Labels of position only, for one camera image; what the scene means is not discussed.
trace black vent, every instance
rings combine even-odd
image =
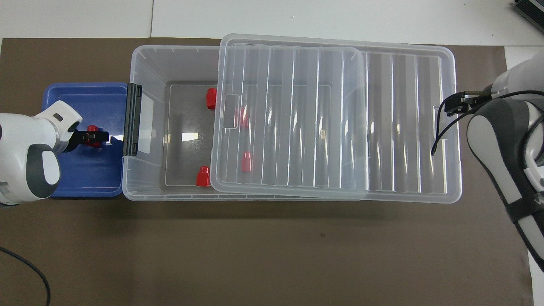
[[[514,9],[544,32],[544,0],[519,0],[514,4]]]

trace white floor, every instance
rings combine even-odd
[[[544,46],[513,0],[0,0],[1,38],[201,37],[253,33],[413,44],[499,45],[508,67]],[[531,262],[536,306],[544,273]]]

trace white sticker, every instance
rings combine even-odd
[[[149,154],[151,151],[151,136],[153,127],[153,100],[141,95],[140,135],[138,137],[138,151]]]

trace transparent storage box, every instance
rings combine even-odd
[[[129,199],[461,195],[456,127],[430,156],[437,107],[455,91],[446,48],[231,34],[219,48],[141,46],[130,80],[143,98],[138,154],[123,157]],[[213,187],[197,187],[206,165]]]

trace blue tray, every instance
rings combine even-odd
[[[72,152],[59,154],[60,182],[52,197],[114,197],[122,192],[120,140],[126,99],[126,83],[56,83],[47,87],[42,109],[63,100],[83,117],[79,131],[96,125],[114,138],[101,148],[79,145]]]

